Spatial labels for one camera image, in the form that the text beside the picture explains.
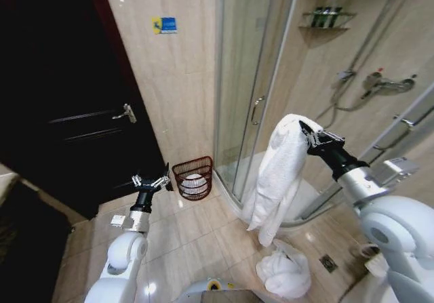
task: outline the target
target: crumpled white towel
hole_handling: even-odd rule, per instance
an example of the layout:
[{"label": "crumpled white towel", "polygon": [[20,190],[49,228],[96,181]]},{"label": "crumpled white towel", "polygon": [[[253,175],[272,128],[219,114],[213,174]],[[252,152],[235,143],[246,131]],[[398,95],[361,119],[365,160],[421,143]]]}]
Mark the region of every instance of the crumpled white towel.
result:
[{"label": "crumpled white towel", "polygon": [[287,115],[276,126],[262,160],[256,188],[247,194],[242,211],[250,221],[248,230],[261,226],[259,242],[268,247],[298,191],[307,156],[307,140],[301,131],[303,121],[314,132],[323,128],[302,115]]},{"label": "crumpled white towel", "polygon": [[300,298],[311,286],[307,258],[283,241],[273,243],[277,250],[256,264],[256,273],[267,291],[290,300]]}]

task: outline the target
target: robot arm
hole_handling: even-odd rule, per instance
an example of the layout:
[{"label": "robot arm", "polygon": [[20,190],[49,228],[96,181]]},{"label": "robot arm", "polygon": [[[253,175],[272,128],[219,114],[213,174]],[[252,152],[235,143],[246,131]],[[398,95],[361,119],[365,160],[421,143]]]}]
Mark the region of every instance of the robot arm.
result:
[{"label": "robot arm", "polygon": [[139,191],[129,216],[114,215],[111,224],[125,231],[111,244],[100,278],[86,295],[85,303],[132,303],[136,295],[136,279],[140,263],[146,254],[149,215],[153,195],[170,183],[169,165],[158,180],[132,177]]},{"label": "robot arm", "polygon": [[407,159],[371,169],[351,156],[344,139],[314,133],[300,122],[308,154],[321,157],[361,219],[364,234],[389,264],[388,281],[401,303],[434,303],[434,209],[411,198],[390,196],[396,184],[417,170]]}]

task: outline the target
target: floor drain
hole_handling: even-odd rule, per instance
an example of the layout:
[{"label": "floor drain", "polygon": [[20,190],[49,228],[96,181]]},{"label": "floor drain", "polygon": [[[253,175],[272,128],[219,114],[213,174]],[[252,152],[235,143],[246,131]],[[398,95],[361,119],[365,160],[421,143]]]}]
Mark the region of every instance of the floor drain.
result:
[{"label": "floor drain", "polygon": [[331,257],[326,254],[319,261],[323,264],[324,268],[327,269],[328,272],[332,272],[333,270],[338,268],[338,265],[331,259]]}]

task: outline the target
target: blue sticker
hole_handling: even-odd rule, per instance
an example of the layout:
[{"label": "blue sticker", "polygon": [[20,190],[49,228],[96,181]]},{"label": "blue sticker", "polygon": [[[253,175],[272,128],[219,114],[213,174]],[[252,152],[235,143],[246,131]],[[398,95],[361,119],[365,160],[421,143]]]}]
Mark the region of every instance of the blue sticker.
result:
[{"label": "blue sticker", "polygon": [[155,34],[176,33],[175,17],[152,17]]}]

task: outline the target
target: door lever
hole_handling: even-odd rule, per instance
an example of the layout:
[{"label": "door lever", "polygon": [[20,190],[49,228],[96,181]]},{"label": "door lever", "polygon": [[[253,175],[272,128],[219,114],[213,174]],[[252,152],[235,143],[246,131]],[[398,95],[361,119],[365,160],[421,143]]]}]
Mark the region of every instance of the door lever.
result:
[{"label": "door lever", "polygon": [[134,115],[133,109],[131,108],[131,106],[129,104],[124,104],[123,105],[123,109],[125,110],[121,115],[115,115],[114,117],[111,117],[112,119],[120,119],[124,116],[128,116],[128,118],[130,119],[131,123],[136,123],[137,119],[136,116]]}]

